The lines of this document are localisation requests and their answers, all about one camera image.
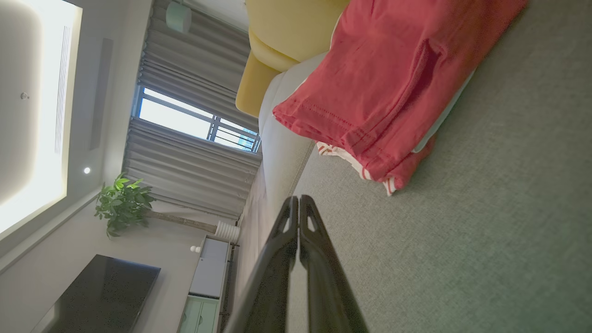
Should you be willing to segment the black flat screen television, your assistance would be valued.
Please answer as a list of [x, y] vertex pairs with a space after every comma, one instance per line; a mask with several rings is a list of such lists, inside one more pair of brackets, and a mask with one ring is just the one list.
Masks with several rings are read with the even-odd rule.
[[160, 271], [97, 254], [30, 333], [132, 333]]

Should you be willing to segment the red shorts with white stripe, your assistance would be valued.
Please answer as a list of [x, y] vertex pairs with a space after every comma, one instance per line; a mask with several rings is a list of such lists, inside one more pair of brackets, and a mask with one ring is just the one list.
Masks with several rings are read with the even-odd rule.
[[346, 150], [381, 183], [529, 0], [351, 0], [330, 50], [275, 119]]

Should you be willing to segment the window with balcony railing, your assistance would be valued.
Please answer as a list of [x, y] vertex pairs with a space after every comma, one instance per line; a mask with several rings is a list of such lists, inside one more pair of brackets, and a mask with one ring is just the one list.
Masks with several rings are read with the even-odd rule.
[[211, 112], [138, 86], [133, 116], [220, 145], [257, 153], [260, 136]]

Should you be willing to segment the grey sofa seat cushion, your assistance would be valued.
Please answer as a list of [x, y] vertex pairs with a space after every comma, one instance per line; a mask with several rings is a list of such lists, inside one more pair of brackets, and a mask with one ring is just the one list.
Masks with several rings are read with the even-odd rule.
[[272, 220], [279, 214], [284, 200], [292, 196], [315, 145], [311, 139], [296, 135], [280, 124], [272, 111], [296, 91], [325, 56], [326, 53], [316, 55], [277, 74], [264, 94], [259, 113], [259, 134], [267, 216]]

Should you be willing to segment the wide yellow sofa backrest cushion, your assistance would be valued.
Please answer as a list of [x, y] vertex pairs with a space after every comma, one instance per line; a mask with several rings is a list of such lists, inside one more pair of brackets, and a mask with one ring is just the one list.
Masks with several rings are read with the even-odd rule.
[[249, 31], [297, 62], [330, 48], [334, 28], [350, 0], [246, 0]]

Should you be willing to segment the large grey fabric ottoman seat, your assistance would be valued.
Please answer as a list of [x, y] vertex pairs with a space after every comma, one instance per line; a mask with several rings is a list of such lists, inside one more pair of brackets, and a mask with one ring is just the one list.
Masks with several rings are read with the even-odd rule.
[[311, 154], [370, 333], [592, 333], [592, 0], [529, 0], [400, 192]]

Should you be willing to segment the pale cylindrical lamp shade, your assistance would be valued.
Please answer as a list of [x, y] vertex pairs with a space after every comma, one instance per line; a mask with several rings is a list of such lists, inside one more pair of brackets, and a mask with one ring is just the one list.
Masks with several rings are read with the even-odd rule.
[[166, 8], [165, 21], [172, 30], [186, 34], [192, 24], [192, 9], [185, 0], [172, 0]]

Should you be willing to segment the white linear ceiling air vent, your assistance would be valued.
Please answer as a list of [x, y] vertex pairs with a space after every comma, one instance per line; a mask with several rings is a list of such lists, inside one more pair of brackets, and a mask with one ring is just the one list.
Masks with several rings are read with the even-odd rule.
[[55, 113], [54, 153], [57, 155], [61, 155], [63, 150], [71, 35], [72, 28], [64, 26], [62, 30], [61, 58], [58, 72], [57, 105]]

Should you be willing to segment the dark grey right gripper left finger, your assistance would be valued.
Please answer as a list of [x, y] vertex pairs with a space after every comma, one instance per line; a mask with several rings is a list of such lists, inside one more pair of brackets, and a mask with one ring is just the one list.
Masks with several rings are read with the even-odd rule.
[[298, 198], [286, 198], [224, 333], [286, 333], [298, 221]]

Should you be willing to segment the grey pleated curtain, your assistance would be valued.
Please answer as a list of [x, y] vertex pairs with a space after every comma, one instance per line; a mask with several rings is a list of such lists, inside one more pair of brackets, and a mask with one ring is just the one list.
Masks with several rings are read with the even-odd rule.
[[257, 118], [235, 105], [250, 53], [246, 32], [194, 9], [189, 31], [176, 31], [166, 24], [172, 2], [154, 0], [137, 84], [258, 131]]
[[161, 202], [236, 221], [261, 162], [261, 154], [134, 117], [129, 123], [123, 171], [151, 187]]

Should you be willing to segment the green leafy indoor tree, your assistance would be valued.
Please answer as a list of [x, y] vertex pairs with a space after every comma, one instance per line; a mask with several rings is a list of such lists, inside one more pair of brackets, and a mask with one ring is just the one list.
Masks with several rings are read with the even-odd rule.
[[95, 217], [106, 221], [108, 239], [120, 237], [131, 226], [147, 228], [150, 218], [216, 233], [215, 225], [154, 211], [152, 202], [157, 199], [152, 194], [152, 187], [142, 182], [143, 179], [128, 179], [126, 173], [121, 173], [112, 185], [103, 185], [97, 194]]

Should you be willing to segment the white ribbed plant pot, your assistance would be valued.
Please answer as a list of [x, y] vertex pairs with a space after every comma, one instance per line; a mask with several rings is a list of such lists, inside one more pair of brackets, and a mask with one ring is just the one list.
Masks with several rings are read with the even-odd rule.
[[240, 234], [241, 228], [239, 226], [218, 221], [214, 235], [230, 242], [231, 244], [237, 244]]

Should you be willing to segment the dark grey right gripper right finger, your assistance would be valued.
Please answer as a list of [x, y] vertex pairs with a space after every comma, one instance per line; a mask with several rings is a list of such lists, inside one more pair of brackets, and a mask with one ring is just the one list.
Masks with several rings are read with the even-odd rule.
[[307, 272], [309, 333], [369, 333], [311, 196], [299, 202], [300, 262]]

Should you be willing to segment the grey television cabinet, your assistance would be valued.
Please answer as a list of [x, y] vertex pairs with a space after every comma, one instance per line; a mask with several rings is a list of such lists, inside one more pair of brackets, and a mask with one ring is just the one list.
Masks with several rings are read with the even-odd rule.
[[231, 244], [206, 235], [177, 333], [219, 333]]

